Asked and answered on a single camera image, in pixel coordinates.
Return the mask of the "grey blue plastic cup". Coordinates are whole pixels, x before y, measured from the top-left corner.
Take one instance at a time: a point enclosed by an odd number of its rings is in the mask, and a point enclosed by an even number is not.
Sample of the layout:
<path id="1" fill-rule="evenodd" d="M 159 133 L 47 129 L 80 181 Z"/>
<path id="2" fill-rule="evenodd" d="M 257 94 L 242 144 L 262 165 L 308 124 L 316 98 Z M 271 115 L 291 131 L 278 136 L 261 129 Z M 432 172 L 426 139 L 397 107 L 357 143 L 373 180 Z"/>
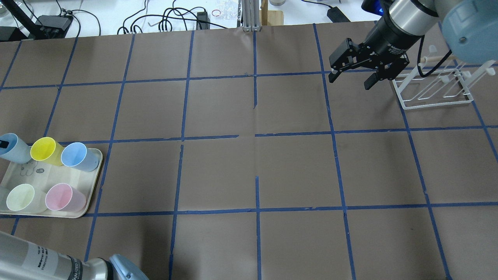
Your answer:
<path id="1" fill-rule="evenodd" d="M 0 137 L 0 157 L 17 164 L 25 164 L 32 160 L 31 147 L 28 146 L 18 135 L 7 133 Z"/>

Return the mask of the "light blue plastic cup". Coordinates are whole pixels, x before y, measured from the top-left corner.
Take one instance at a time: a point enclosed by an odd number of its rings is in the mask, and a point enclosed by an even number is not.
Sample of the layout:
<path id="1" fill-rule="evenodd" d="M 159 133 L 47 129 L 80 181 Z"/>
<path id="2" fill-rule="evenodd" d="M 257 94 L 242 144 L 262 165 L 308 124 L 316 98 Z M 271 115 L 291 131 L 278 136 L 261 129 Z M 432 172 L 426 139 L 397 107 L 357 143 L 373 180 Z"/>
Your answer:
<path id="1" fill-rule="evenodd" d="M 64 166 L 83 172 L 92 172 L 98 167 L 98 156 L 81 142 L 73 142 L 64 148 L 61 154 Z"/>

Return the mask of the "yellow plastic cup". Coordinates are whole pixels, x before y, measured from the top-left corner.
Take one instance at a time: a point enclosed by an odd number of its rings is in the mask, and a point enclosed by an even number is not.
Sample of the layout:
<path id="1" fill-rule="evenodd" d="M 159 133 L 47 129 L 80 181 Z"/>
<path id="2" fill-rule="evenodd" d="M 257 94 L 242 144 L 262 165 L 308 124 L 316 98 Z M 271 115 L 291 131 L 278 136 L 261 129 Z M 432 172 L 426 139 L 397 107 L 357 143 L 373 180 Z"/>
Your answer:
<path id="1" fill-rule="evenodd" d="M 50 137 L 40 138 L 32 145 L 30 156 L 33 160 L 53 166 L 62 166 L 61 154 L 64 147 Z"/>

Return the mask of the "pink plastic cup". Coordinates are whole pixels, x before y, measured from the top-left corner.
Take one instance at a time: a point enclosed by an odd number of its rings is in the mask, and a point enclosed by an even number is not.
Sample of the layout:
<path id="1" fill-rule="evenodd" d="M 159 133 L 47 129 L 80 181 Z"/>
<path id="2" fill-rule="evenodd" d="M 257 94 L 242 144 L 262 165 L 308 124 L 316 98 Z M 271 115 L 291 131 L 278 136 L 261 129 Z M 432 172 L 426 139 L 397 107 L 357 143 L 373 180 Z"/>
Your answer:
<path id="1" fill-rule="evenodd" d="M 67 183 L 52 186 L 45 197 L 45 205 L 52 211 L 78 212 L 87 202 L 86 196 Z"/>

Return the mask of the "cream white plastic cup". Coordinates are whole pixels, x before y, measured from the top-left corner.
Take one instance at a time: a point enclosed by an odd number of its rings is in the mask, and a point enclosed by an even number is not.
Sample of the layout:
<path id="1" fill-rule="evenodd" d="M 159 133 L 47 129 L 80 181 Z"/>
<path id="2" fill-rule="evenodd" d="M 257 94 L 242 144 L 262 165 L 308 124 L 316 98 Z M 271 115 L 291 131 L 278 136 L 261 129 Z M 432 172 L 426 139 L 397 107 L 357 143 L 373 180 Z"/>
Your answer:
<path id="1" fill-rule="evenodd" d="M 46 193 L 31 184 L 23 183 L 13 188 L 6 198 L 9 210 L 37 214 L 47 210 Z"/>

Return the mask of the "black power adapter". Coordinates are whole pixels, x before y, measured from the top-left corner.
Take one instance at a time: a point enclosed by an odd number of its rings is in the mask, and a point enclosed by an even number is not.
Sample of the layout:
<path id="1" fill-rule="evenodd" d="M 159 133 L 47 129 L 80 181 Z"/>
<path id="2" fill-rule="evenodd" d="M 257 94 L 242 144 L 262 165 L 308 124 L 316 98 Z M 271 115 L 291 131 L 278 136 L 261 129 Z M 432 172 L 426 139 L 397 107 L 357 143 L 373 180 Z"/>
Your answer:
<path id="1" fill-rule="evenodd" d="M 347 16 L 338 7 L 331 7 L 327 10 L 327 17 L 333 23 L 348 23 L 351 22 Z"/>

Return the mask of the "wooden stand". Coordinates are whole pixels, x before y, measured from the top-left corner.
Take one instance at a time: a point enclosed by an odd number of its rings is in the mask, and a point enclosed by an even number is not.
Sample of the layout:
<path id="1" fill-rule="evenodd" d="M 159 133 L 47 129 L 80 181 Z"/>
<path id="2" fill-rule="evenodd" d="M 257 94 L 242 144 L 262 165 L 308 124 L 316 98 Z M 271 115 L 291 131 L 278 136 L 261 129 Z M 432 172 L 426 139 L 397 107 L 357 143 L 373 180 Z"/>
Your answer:
<path id="1" fill-rule="evenodd" d="M 269 10 L 269 1 L 260 2 L 260 25 L 261 26 L 282 26 L 284 25 L 284 13 L 280 10 Z"/>

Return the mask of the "black monitor stand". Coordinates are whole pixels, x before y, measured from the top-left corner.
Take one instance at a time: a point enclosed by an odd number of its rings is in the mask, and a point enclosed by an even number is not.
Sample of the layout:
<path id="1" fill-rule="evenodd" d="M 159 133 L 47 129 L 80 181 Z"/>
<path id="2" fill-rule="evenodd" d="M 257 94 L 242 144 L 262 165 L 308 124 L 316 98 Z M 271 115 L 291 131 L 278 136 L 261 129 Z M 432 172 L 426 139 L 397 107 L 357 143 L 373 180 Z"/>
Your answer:
<path id="1" fill-rule="evenodd" d="M 60 5 L 57 15 L 38 16 L 28 0 L 2 0 L 4 8 L 14 20 L 28 32 L 28 38 L 34 40 L 65 38 L 75 17 L 64 11 Z"/>

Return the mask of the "beige plastic tray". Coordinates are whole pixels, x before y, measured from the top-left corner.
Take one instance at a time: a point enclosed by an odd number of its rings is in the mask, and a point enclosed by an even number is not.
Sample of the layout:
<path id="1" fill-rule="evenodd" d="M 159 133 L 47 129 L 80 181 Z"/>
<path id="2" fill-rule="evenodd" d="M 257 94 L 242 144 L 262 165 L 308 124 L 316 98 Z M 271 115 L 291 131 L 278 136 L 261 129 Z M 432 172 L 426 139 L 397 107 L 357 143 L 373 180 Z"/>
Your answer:
<path id="1" fill-rule="evenodd" d="M 99 149 L 90 148 L 98 158 L 98 167 L 92 172 L 84 172 L 67 166 L 53 166 L 44 162 L 30 161 L 27 164 L 9 163 L 1 166 L 1 186 L 10 191 L 16 186 L 28 183 L 47 192 L 57 183 L 67 183 L 85 195 L 86 204 L 76 212 L 45 210 L 35 214 L 25 210 L 11 211 L 8 209 L 7 194 L 1 194 L 1 215 L 25 215 L 41 217 L 80 218 L 88 208 L 97 183 L 103 154 Z"/>

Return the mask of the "aluminium frame post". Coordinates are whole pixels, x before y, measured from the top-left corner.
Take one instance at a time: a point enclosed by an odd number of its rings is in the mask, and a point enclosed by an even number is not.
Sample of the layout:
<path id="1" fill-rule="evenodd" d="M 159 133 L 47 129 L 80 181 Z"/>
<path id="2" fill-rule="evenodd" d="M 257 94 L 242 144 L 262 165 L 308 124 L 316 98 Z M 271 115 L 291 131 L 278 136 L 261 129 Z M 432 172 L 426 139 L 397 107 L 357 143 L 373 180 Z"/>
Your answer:
<path id="1" fill-rule="evenodd" d="M 260 1 L 240 0 L 241 3 L 241 24 L 244 32 L 260 31 Z"/>

